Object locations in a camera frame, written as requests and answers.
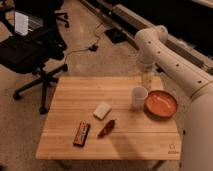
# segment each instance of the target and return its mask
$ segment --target speckled floor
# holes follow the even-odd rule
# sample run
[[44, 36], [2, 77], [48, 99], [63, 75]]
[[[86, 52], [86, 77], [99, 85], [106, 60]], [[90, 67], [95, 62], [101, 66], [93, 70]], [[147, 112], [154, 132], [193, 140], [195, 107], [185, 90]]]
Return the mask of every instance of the speckled floor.
[[[69, 13], [70, 28], [59, 27], [70, 51], [81, 50], [93, 44], [97, 38], [93, 34], [101, 22], [78, 0], [67, 0], [63, 10]], [[127, 42], [112, 44], [103, 34], [108, 27], [103, 24], [96, 30], [101, 39], [97, 52], [76, 52], [67, 58], [69, 72], [66, 76], [131, 76], [139, 75], [136, 67], [137, 51]], [[0, 41], [7, 38], [9, 32], [0, 23]], [[63, 61], [50, 60], [48, 69], [60, 65]], [[14, 101], [13, 91], [34, 79], [30, 74], [19, 75], [0, 65], [0, 164], [7, 166], [8, 171], [61, 171], [55, 161], [35, 159], [35, 152], [46, 116], [38, 112], [41, 86], [23, 93], [24, 98]], [[174, 116], [178, 130], [182, 132], [184, 113], [189, 99], [166, 75], [161, 74], [166, 90], [173, 94], [179, 109]], [[49, 90], [48, 105], [51, 102], [55, 86]], [[66, 161], [72, 171], [143, 171], [155, 161]], [[160, 170], [178, 170], [177, 161], [167, 161]]]

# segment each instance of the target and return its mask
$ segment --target wooden table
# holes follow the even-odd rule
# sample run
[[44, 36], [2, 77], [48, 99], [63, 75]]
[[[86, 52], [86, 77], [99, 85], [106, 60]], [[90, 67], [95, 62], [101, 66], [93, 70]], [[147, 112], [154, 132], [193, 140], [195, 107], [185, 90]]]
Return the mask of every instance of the wooden table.
[[[46, 119], [37, 159], [179, 160], [180, 137], [174, 120], [153, 120], [131, 110], [131, 90], [140, 77], [62, 77]], [[103, 121], [93, 111], [105, 101], [112, 111]], [[115, 129], [103, 139], [97, 135], [111, 119]], [[73, 146], [80, 122], [91, 128], [83, 148]]]

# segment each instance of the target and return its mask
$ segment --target table leg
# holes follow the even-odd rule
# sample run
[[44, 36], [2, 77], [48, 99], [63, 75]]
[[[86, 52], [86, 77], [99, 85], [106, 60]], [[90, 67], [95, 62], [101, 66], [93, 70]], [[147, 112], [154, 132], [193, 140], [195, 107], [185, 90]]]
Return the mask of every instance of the table leg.
[[72, 169], [72, 166], [67, 166], [62, 160], [56, 160], [56, 163], [64, 170]]
[[158, 160], [157, 163], [152, 167], [151, 171], [157, 171], [165, 163], [165, 160]]

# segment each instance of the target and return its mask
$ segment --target chair wheel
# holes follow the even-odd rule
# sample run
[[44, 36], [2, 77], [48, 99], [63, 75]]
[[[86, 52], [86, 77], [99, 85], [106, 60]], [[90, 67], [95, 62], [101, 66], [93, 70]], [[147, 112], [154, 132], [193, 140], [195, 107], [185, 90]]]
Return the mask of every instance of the chair wheel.
[[36, 71], [33, 71], [32, 74], [33, 74], [33, 75], [37, 75], [38, 73], [37, 73]]
[[68, 19], [68, 15], [67, 14], [64, 15], [64, 19]]
[[48, 110], [45, 107], [40, 107], [39, 112], [40, 112], [41, 115], [44, 115], [48, 112]]
[[63, 66], [63, 71], [64, 71], [64, 72], [67, 72], [67, 71], [68, 71], [68, 66], [67, 66], [67, 64], [65, 64], [65, 65]]
[[66, 24], [65, 24], [65, 27], [66, 27], [66, 28], [69, 28], [69, 27], [70, 27], [70, 25], [69, 25], [68, 23], [66, 23]]
[[13, 94], [13, 99], [14, 99], [14, 100], [20, 100], [20, 99], [21, 99], [20, 94], [15, 92], [15, 93]]

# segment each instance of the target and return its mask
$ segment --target chair base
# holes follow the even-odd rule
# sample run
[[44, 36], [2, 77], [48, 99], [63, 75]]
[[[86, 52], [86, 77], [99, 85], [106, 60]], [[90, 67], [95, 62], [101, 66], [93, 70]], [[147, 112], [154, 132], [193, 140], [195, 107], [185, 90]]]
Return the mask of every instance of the chair base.
[[64, 72], [68, 71], [67, 64], [63, 64], [60, 67], [52, 70], [49, 73], [46, 73], [43, 70], [43, 68], [40, 67], [36, 72], [33, 72], [34, 75], [39, 74], [40, 78], [38, 78], [38, 79], [32, 81], [31, 83], [28, 83], [28, 84], [24, 85], [23, 87], [17, 89], [15, 91], [14, 95], [13, 95], [13, 98], [15, 100], [20, 100], [21, 95], [19, 93], [42, 83], [41, 107], [39, 109], [39, 112], [40, 112], [40, 114], [46, 114], [48, 112], [48, 109], [46, 108], [47, 88], [51, 86], [51, 83], [57, 83], [58, 82], [58, 78], [53, 77], [53, 75], [55, 75], [56, 73], [58, 73], [60, 71], [64, 71]]
[[63, 13], [56, 13], [55, 15], [56, 15], [56, 19], [57, 19], [57, 20], [62, 21], [62, 22], [65, 23], [65, 27], [66, 27], [66, 28], [69, 28], [69, 27], [70, 27], [70, 26], [69, 26], [69, 22], [67, 21], [67, 19], [68, 19], [68, 14], [67, 14], [66, 12], [63, 12]]

